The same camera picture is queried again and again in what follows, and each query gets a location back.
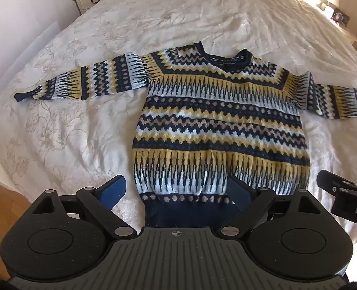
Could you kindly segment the dark picture frame right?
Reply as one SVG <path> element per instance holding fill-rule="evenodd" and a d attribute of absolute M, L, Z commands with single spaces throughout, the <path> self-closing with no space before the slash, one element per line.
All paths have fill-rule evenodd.
<path fill-rule="evenodd" d="M 344 26 L 348 25 L 350 17 L 343 13 L 342 11 L 336 9 L 332 15 L 332 20 L 337 22 L 338 24 L 342 24 Z"/>

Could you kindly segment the white floral embroidered bedspread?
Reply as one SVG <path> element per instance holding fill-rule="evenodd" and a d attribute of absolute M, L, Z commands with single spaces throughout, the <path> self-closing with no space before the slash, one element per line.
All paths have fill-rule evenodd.
<path fill-rule="evenodd" d="M 28 200 L 45 189 L 72 194 L 121 174 L 127 194 L 115 212 L 144 224 L 131 144 L 144 89 L 88 101 L 26 100 L 42 79 L 125 53 L 147 54 L 201 41 L 233 56 L 248 49 L 315 82 L 357 88 L 357 52 L 300 0 L 102 0 L 46 43 L 0 93 L 3 186 Z"/>

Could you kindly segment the navy yellow patterned knit sweater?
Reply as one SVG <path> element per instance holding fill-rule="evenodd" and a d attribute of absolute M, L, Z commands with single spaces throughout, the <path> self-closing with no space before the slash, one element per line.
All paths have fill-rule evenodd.
<path fill-rule="evenodd" d="M 247 50 L 208 54 L 201 43 L 73 69 L 15 99 L 88 100 L 139 88 L 147 96 L 132 158 L 146 226 L 219 228 L 238 212 L 230 177 L 279 195 L 307 188 L 300 112 L 357 118 L 357 88 L 318 84 Z"/>

